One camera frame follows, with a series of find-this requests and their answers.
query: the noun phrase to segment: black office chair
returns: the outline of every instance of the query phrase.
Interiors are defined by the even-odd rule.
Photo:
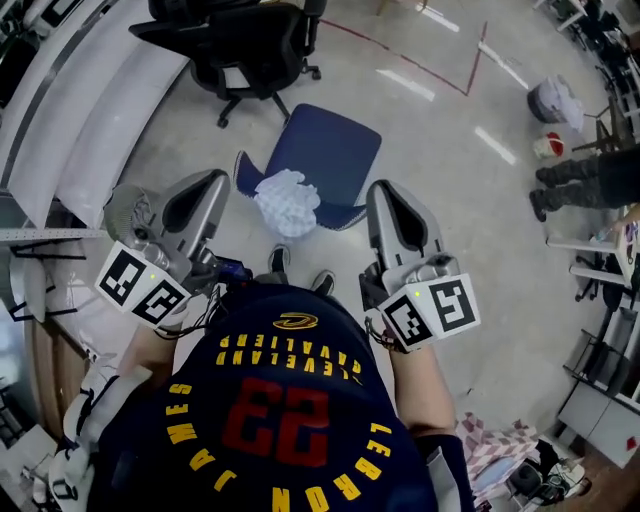
[[[229,113],[244,98],[272,98],[288,121],[290,114],[278,91],[293,84],[300,74],[322,75],[310,66],[307,56],[315,50],[320,16],[326,0],[308,0],[303,10],[285,3],[247,5],[249,0],[225,0],[203,8],[194,2],[185,19],[185,6],[178,21],[156,21],[130,27],[140,39],[191,59],[191,74],[204,89],[228,102],[218,118],[226,128]],[[166,13],[156,15],[167,18]],[[225,70],[237,68],[249,87],[231,88]]]

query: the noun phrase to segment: white plastic bag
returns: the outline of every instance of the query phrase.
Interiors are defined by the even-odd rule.
[[[256,187],[253,199],[267,226],[285,242],[306,235],[316,226],[313,210],[320,206],[320,196],[313,185],[301,185],[304,180],[301,172],[285,169]]]
[[[562,76],[546,78],[540,84],[538,97],[545,108],[560,112],[560,122],[566,121],[574,130],[582,131],[584,107]]]

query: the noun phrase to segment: wire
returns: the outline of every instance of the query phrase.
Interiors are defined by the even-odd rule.
[[[164,329],[163,327],[160,327],[158,330],[156,330],[156,334],[165,340],[177,340],[180,338],[184,338],[185,336],[188,336],[192,332],[195,332],[199,329],[207,329],[212,323],[213,315],[216,313],[216,311],[218,311],[218,308],[220,307],[222,307],[227,314],[229,313],[227,309],[222,305],[220,285],[218,284],[211,292],[211,295],[207,300],[207,305],[204,309],[204,312],[198,317],[198,319],[193,323],[192,326],[186,327],[185,329],[182,329],[180,331],[169,331],[167,329]],[[163,330],[167,334],[170,333],[170,335],[165,336],[160,332],[160,330]]]

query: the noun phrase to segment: shoe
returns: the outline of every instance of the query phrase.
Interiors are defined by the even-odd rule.
[[[311,290],[328,297],[333,293],[335,283],[336,275],[330,270],[323,270],[314,279],[313,284],[311,285]]]
[[[289,248],[282,244],[276,245],[269,256],[269,272],[284,272],[286,274],[289,263],[291,263]]]
[[[531,206],[533,208],[533,213],[540,222],[545,222],[547,220],[547,214],[544,211],[542,206],[542,190],[533,190],[529,193],[529,201],[531,201]]]
[[[536,179],[547,188],[553,188],[556,186],[556,182],[553,178],[553,169],[550,169],[549,167],[542,167],[536,171]]]

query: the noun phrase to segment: white floor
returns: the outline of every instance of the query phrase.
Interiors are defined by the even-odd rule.
[[[528,111],[527,91],[486,56],[480,57],[468,91],[477,44],[488,22],[487,45],[530,87],[562,73],[587,112],[606,106],[602,83],[586,54],[556,32],[557,23],[548,13],[533,11],[532,3],[431,0],[429,17],[406,0],[390,2],[376,17],[377,0],[330,0],[326,20],[390,50],[323,24],[310,59],[322,68],[322,80],[303,76],[281,94],[290,109],[311,103],[378,131],[383,142],[369,179],[397,181],[439,219],[447,249],[471,274],[482,325],[438,345],[437,352],[459,413],[472,410],[489,427],[518,418],[539,428],[553,422],[571,387],[562,364],[579,329],[597,329],[604,311],[600,299],[574,302],[571,255],[545,245],[548,233],[585,235],[598,215],[566,209],[550,215],[543,226],[531,211],[527,194],[540,166],[531,146],[544,127]],[[388,71],[405,85],[389,78]],[[241,103],[226,130],[216,127],[222,108],[222,101],[200,89],[188,73],[183,75],[139,140],[123,180],[159,190],[203,169],[232,171],[239,150],[264,167],[282,128],[275,104]],[[573,142],[592,140],[591,121],[586,120],[582,137],[566,128],[562,133]],[[478,131],[508,153],[497,152]],[[215,251],[261,272],[275,242],[256,206],[233,192]],[[99,245],[88,243],[85,249],[103,254]],[[317,229],[291,250],[294,284],[306,285],[329,268],[337,274],[336,296],[357,319],[364,318],[357,276],[373,261],[365,222],[341,233]],[[340,256],[345,253],[348,259]],[[61,265],[58,279],[66,274],[87,282],[99,259],[94,257],[88,270]],[[80,306],[78,315],[61,317],[72,334],[100,352],[123,350],[132,321],[82,286],[60,290],[58,298]],[[178,365],[195,341],[180,346]],[[382,349],[377,355],[391,387],[388,357]]]

